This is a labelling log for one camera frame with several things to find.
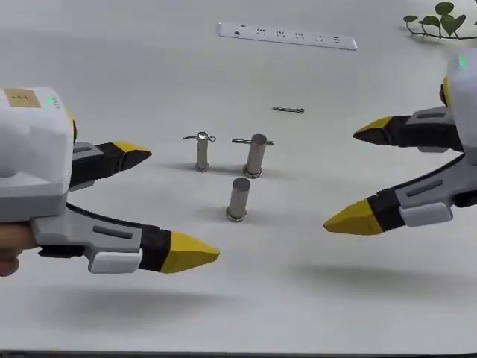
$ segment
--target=white surface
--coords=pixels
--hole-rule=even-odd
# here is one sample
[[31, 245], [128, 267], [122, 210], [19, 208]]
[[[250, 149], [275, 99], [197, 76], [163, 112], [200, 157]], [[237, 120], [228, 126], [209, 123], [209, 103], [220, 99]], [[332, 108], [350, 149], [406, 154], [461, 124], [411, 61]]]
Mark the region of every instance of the white surface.
[[[181, 274], [93, 275], [85, 259], [27, 252], [18, 274], [0, 282], [0, 346], [477, 351], [476, 208], [456, 210], [446, 224], [383, 236], [322, 228], [344, 206], [455, 156], [352, 138], [374, 119], [440, 105], [448, 45], [413, 40], [400, 28], [403, 16], [426, 15], [434, 5], [2, 2], [2, 83], [55, 88], [78, 121], [79, 140], [127, 139], [154, 153], [73, 193], [72, 203], [195, 235], [221, 256]], [[475, 13], [472, 1], [456, 8]], [[220, 21], [317, 26], [353, 34], [359, 51], [232, 41], [217, 35]], [[182, 140], [198, 131], [217, 136], [205, 174], [194, 170], [195, 146]], [[276, 145], [252, 182], [246, 220], [234, 224], [224, 211], [248, 147], [230, 140], [257, 132]]]
[[[0, 178], [0, 195], [63, 195], [72, 174], [71, 121], [54, 90], [21, 90], [33, 90], [40, 108], [11, 107], [7, 93], [0, 89], [0, 160], [11, 174]], [[4, 160], [6, 154], [10, 160]]]
[[89, 264], [93, 274], [131, 274], [137, 270], [142, 260], [139, 252], [98, 252]]
[[223, 37], [233, 37], [236, 39], [356, 50], [356, 42], [352, 37], [324, 34], [320, 31], [309, 32], [296, 29], [273, 28], [268, 25], [227, 22], [218, 24], [218, 34]]

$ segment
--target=power strip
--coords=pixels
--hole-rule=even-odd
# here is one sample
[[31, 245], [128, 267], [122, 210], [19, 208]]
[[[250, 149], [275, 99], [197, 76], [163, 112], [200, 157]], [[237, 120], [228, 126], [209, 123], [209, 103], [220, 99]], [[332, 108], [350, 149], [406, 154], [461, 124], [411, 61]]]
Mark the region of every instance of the power strip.
[[272, 43], [294, 43], [296, 45], [341, 48], [343, 50], [353, 51], [356, 51], [358, 48], [355, 39], [349, 36], [286, 30], [263, 25], [246, 25], [231, 22], [219, 23], [218, 34], [222, 37], [268, 41]]

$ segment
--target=yellow fingertip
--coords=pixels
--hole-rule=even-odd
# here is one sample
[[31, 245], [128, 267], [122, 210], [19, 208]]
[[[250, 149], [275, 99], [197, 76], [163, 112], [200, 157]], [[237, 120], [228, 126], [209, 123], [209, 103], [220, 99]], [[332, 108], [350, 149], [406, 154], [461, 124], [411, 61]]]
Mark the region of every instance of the yellow fingertip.
[[447, 82], [447, 76], [442, 81], [442, 88], [444, 92], [444, 99], [446, 100], [447, 107], [450, 107], [449, 85]]
[[377, 119], [376, 121], [371, 122], [369, 125], [365, 125], [363, 128], [358, 129], [355, 134], [368, 131], [370, 129], [383, 129], [392, 118], [393, 117], [384, 117]]
[[173, 232], [171, 237], [171, 249], [165, 258], [161, 272], [173, 274], [193, 269], [207, 263], [213, 263], [217, 260], [219, 254], [218, 249], [204, 242], [183, 233]]
[[146, 149], [144, 147], [141, 147], [139, 145], [135, 145], [129, 142], [118, 141], [118, 142], [113, 142], [113, 144], [125, 153], [129, 151], [146, 151], [149, 153], [151, 152], [149, 149]]
[[330, 233], [351, 235], [379, 235], [382, 233], [371, 206], [366, 199], [351, 204], [325, 222], [324, 227]]

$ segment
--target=leaf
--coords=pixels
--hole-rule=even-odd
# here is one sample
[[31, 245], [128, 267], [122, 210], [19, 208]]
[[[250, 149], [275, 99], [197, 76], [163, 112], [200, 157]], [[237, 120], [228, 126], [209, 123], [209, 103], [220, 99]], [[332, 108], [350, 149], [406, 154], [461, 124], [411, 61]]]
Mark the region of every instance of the leaf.
[[464, 24], [465, 19], [465, 15], [460, 15], [457, 19], [454, 19], [451, 15], [443, 15], [440, 19], [440, 23], [445, 32], [451, 36], [462, 26], [462, 24]]
[[417, 20], [417, 16], [407, 15], [407, 16], [404, 16], [402, 19], [404, 20], [404, 22], [405, 22], [406, 24], [408, 24], [409, 22], [416, 21], [416, 20]]
[[449, 15], [454, 10], [454, 4], [452, 2], [440, 2], [435, 5], [434, 10], [438, 15]]
[[439, 19], [432, 15], [426, 16], [421, 23], [423, 25], [435, 26], [436, 28], [440, 27]]
[[456, 32], [462, 26], [462, 24], [464, 24], [465, 19], [466, 19], [465, 15], [460, 15], [457, 19], [454, 20], [454, 26], [455, 26], [454, 32]]

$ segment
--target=gray gripper finger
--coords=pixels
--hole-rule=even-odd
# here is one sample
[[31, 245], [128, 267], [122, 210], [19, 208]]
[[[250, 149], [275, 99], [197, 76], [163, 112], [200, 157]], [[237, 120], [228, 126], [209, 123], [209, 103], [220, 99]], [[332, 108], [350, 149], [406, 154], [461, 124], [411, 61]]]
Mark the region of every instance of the gray gripper finger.
[[140, 226], [122, 224], [71, 204], [61, 216], [31, 220], [31, 228], [39, 246], [84, 247], [92, 273], [132, 273], [141, 263]]
[[397, 187], [402, 220], [409, 227], [452, 220], [454, 197], [477, 190], [476, 178], [477, 166], [469, 164], [462, 154], [432, 175]]

